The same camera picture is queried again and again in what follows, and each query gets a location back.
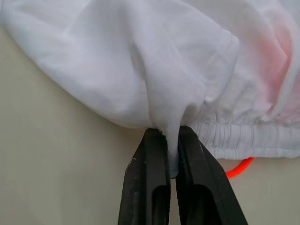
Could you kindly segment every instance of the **orange wire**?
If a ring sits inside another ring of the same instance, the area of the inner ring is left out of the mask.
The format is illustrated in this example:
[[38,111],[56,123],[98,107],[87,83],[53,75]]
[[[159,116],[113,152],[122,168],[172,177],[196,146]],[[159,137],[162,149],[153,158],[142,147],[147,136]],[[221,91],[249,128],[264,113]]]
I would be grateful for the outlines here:
[[246,158],[233,170],[226,172],[228,179],[236,177],[236,176],[240,175],[241,173],[243,173],[248,168],[248,166],[252,163],[253,159],[254,158],[252,158],[252,157]]

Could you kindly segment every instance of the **black clip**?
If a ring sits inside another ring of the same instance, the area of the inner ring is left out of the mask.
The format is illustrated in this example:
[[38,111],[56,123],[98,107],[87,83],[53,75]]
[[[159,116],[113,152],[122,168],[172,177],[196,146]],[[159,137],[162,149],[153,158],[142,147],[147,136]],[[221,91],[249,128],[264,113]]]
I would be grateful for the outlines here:
[[[178,141],[177,198],[182,225],[247,225],[217,160],[189,127]],[[124,178],[118,225],[168,225],[170,176],[165,137],[148,129]]]

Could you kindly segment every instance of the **cream background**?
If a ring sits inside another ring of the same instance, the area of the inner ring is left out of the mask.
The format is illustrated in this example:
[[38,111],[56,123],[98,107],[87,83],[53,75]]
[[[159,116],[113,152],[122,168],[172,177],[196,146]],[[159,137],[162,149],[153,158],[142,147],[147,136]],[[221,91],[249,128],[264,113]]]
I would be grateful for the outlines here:
[[[1,225],[117,224],[142,136],[75,100],[0,30]],[[299,173],[300,158],[256,159],[231,181],[250,225],[300,224]],[[170,224],[180,224],[174,188]]]

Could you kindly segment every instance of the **white cloth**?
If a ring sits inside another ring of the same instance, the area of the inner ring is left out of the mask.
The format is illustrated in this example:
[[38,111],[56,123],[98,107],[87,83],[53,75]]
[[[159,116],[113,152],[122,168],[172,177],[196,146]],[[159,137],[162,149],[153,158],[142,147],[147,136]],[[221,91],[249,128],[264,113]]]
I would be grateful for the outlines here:
[[4,0],[19,46],[126,127],[180,125],[217,158],[300,155],[298,0]]

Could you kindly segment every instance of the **white garment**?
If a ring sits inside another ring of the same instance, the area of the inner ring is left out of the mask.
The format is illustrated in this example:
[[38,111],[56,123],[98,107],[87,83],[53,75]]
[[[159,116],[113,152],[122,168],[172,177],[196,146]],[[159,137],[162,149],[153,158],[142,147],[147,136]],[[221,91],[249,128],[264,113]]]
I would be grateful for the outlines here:
[[217,158],[300,155],[300,1],[282,1],[4,0],[0,20],[88,107],[159,128],[174,176],[180,125]]

